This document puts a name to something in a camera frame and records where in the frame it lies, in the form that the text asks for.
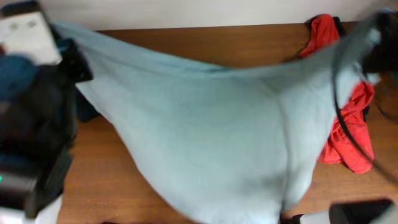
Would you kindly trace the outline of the light blue t-shirt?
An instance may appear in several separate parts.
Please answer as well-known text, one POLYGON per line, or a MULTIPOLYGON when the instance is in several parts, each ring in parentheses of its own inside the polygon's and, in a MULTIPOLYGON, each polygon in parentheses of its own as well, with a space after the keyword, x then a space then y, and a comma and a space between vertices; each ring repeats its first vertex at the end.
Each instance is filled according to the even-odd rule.
POLYGON ((306 193, 336 118, 379 40, 376 20, 303 60, 233 69, 175 57, 68 22, 94 78, 78 85, 137 168, 199 223, 277 223, 306 193))

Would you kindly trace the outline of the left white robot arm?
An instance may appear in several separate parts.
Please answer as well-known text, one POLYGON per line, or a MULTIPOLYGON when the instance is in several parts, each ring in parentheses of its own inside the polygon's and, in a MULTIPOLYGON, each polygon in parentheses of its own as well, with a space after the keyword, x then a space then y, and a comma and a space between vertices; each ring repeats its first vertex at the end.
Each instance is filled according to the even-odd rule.
POLYGON ((77 134, 76 84, 93 78, 38 1, 1 7, 1 222, 55 223, 77 134))

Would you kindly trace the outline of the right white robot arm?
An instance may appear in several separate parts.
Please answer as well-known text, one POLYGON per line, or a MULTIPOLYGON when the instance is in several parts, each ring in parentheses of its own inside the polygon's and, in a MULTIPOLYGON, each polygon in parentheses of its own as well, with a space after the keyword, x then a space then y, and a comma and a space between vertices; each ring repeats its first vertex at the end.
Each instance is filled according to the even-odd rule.
POLYGON ((396 68, 397 13, 380 12, 360 22, 341 42, 293 63, 291 71, 271 86, 279 105, 279 131, 284 135, 279 145, 286 151, 282 161, 282 211, 298 203, 308 190, 316 161, 327 139, 333 137, 335 123, 339 123, 343 142, 357 161, 373 166, 385 178, 395 181, 346 125, 339 106, 355 102, 357 87, 372 87, 366 78, 368 73, 396 68))

